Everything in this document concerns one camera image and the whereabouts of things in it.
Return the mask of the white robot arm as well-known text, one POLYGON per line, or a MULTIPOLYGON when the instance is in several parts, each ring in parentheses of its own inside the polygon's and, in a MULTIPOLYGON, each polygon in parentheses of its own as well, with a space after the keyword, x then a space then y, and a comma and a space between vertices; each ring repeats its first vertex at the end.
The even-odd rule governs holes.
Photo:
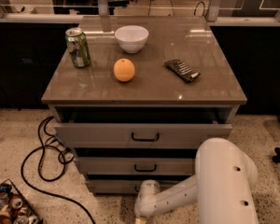
POLYGON ((161 191, 155 180, 141 184, 135 205, 135 224, 196 203, 200 224, 259 224, 251 189, 258 180, 256 164, 238 146, 210 138, 198 148, 195 174, 161 191))

